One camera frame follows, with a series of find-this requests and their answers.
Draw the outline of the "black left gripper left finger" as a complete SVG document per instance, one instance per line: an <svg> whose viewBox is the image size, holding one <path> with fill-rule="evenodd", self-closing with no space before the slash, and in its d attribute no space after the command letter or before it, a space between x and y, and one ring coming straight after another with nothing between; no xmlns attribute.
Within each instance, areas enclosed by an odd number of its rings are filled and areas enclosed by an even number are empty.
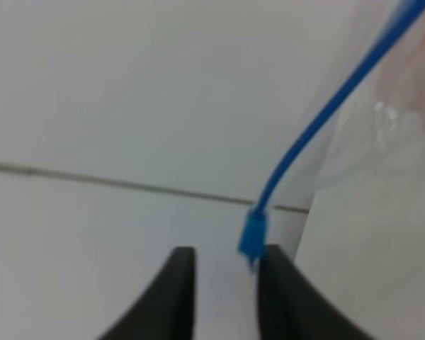
<svg viewBox="0 0 425 340"><path fill-rule="evenodd" d="M102 339L192 339L196 313L196 251L173 249L157 276Z"/></svg>

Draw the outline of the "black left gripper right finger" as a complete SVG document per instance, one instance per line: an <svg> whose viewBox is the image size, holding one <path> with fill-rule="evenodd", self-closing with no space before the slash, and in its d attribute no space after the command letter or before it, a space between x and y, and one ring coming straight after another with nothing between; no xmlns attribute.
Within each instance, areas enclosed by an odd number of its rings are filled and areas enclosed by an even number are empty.
<svg viewBox="0 0 425 340"><path fill-rule="evenodd" d="M369 339L330 304L275 244L259 262L257 315L261 339Z"/></svg>

